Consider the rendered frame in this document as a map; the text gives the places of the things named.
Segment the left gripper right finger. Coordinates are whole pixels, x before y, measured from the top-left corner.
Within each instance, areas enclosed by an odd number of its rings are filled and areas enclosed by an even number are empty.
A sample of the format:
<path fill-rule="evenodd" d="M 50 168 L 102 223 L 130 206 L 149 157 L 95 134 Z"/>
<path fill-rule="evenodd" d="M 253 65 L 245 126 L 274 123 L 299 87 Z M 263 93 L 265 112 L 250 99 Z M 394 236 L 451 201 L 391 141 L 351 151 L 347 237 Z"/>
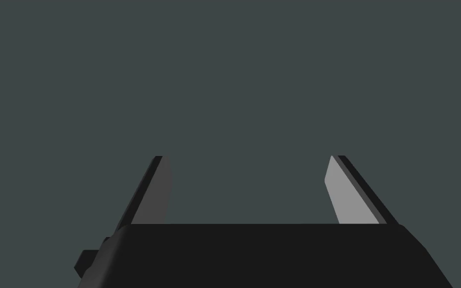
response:
<path fill-rule="evenodd" d="M 324 184 L 339 224 L 398 224 L 346 156 L 330 157 Z"/>

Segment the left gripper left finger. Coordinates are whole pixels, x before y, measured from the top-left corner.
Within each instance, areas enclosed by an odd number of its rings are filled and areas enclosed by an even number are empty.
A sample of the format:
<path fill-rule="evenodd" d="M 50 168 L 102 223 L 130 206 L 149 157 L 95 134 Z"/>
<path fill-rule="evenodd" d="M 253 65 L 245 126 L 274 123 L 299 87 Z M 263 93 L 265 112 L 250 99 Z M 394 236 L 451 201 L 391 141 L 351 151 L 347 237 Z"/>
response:
<path fill-rule="evenodd" d="M 116 231 L 132 224 L 165 224 L 173 174 L 168 156 L 155 156 L 133 193 Z"/>

